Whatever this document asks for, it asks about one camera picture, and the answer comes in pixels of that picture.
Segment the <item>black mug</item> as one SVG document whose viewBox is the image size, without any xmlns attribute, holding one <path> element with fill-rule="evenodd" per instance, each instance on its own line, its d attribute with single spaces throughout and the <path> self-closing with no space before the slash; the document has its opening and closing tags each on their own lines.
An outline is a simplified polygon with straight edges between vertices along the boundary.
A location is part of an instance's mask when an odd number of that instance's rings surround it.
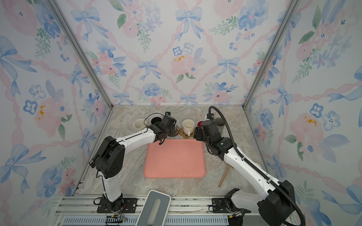
<svg viewBox="0 0 362 226">
<path fill-rule="evenodd" d="M 162 121 L 162 118 L 154 117 L 154 118 L 151 119 L 151 124 L 157 126 L 161 121 Z"/>
</svg>

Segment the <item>grey mug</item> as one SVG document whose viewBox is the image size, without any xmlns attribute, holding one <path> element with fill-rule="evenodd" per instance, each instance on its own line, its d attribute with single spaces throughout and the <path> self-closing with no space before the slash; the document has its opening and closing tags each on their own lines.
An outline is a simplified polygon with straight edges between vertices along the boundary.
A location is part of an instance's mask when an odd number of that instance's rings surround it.
<svg viewBox="0 0 362 226">
<path fill-rule="evenodd" d="M 223 121 L 222 118 L 215 118 L 215 123 L 217 125 L 218 131 L 220 132 L 220 134 L 223 134 L 223 130 L 225 128 L 225 122 Z"/>
</svg>

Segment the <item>cream white mug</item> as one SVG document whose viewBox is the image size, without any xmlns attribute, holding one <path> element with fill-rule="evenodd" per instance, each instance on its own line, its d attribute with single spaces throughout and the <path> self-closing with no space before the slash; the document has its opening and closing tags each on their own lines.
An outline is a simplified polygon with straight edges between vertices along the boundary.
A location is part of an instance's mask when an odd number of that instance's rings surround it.
<svg viewBox="0 0 362 226">
<path fill-rule="evenodd" d="M 183 121 L 183 131 L 186 136 L 190 137 L 195 129 L 195 122 L 191 119 Z"/>
</svg>

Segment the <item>white speckled mug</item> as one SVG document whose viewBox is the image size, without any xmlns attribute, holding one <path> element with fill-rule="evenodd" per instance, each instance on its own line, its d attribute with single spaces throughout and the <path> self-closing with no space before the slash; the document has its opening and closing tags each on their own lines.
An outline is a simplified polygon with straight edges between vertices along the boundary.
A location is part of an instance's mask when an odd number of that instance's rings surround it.
<svg viewBox="0 0 362 226">
<path fill-rule="evenodd" d="M 133 126 L 135 129 L 141 131 L 147 127 L 147 124 L 144 119 L 137 119 L 134 121 Z"/>
</svg>

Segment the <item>dark brown round coaster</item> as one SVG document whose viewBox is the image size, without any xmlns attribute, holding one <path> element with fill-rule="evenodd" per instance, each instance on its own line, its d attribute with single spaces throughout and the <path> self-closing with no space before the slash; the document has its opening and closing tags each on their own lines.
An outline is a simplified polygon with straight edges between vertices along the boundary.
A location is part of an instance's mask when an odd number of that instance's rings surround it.
<svg viewBox="0 0 362 226">
<path fill-rule="evenodd" d="M 179 126 L 177 126 L 177 125 L 173 126 L 173 128 L 172 128 L 172 137 L 175 137 L 175 136 L 179 135 L 179 133 L 180 133 Z"/>
</svg>

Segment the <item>pink mug red inside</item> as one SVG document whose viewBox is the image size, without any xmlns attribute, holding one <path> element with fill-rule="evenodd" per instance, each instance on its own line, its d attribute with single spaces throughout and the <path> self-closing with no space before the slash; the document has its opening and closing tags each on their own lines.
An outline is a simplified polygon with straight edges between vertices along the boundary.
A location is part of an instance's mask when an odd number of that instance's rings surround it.
<svg viewBox="0 0 362 226">
<path fill-rule="evenodd" d="M 201 127 L 201 123 L 203 123 L 204 121 L 199 121 L 198 123 L 197 123 L 197 126 L 198 127 Z"/>
</svg>

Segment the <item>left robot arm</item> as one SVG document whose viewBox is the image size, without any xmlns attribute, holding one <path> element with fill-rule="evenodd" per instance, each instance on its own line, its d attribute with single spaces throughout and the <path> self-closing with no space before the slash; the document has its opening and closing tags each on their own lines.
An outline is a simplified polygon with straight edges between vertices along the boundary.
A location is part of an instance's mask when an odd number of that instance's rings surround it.
<svg viewBox="0 0 362 226">
<path fill-rule="evenodd" d="M 120 213 L 124 209 L 123 194 L 118 177 L 123 167 L 124 157 L 143 145 L 159 142 L 162 145 L 171 135 L 177 120 L 164 115 L 161 121 L 146 126 L 143 130 L 125 137 L 106 137 L 98 148 L 89 165 L 95 168 L 102 179 L 103 195 L 100 205 L 112 213 Z"/>
</svg>

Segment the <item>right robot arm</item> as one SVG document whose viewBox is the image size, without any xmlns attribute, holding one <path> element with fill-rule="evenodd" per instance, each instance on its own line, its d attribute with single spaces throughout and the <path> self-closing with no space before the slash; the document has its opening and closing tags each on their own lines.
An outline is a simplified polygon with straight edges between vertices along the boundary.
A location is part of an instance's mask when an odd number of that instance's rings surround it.
<svg viewBox="0 0 362 226">
<path fill-rule="evenodd" d="M 287 219 L 295 211 L 291 201 L 295 201 L 294 187 L 288 181 L 280 182 L 277 178 L 266 173 L 250 158 L 246 157 L 232 140 L 222 137 L 218 129 L 197 127 L 194 132 L 197 141 L 205 143 L 212 155 L 237 170 L 257 191 L 249 194 L 234 189 L 226 196 L 233 207 L 257 212 L 270 226 L 287 224 Z"/>
</svg>

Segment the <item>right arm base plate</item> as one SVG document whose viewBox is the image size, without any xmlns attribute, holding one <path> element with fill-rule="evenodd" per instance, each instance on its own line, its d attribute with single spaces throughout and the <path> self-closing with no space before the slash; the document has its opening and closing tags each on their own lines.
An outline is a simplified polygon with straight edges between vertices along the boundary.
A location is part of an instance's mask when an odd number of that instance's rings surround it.
<svg viewBox="0 0 362 226">
<path fill-rule="evenodd" d="M 251 211 L 238 209 L 231 199 L 226 198 L 212 198 L 212 204 L 209 206 L 208 211 L 211 213 L 225 213 L 229 215 L 238 215 L 242 213 L 251 213 Z"/>
</svg>

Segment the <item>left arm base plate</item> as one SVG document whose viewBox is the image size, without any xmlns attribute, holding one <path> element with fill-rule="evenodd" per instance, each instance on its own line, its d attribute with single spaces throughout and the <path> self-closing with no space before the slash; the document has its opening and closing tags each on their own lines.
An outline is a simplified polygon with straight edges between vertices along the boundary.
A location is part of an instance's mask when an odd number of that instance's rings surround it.
<svg viewBox="0 0 362 226">
<path fill-rule="evenodd" d="M 97 213 L 135 213 L 137 207 L 137 198 L 119 198 L 110 202 L 107 198 L 102 197 L 98 206 Z"/>
</svg>

